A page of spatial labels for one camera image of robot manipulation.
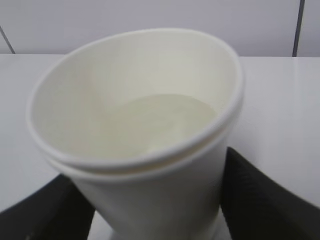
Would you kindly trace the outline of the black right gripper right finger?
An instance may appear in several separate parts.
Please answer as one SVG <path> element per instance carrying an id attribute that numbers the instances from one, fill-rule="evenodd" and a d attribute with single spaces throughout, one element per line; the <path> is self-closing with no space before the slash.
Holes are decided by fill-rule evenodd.
<path id="1" fill-rule="evenodd" d="M 271 180 L 231 147 L 221 209 L 233 240 L 320 238 L 320 209 Z"/>

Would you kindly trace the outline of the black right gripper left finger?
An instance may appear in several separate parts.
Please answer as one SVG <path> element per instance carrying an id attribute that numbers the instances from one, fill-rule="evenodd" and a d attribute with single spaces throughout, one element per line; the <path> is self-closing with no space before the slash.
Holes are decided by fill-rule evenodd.
<path id="1" fill-rule="evenodd" d="M 72 181 L 57 176 L 0 213 L 2 240 L 86 240 L 95 208 Z"/>

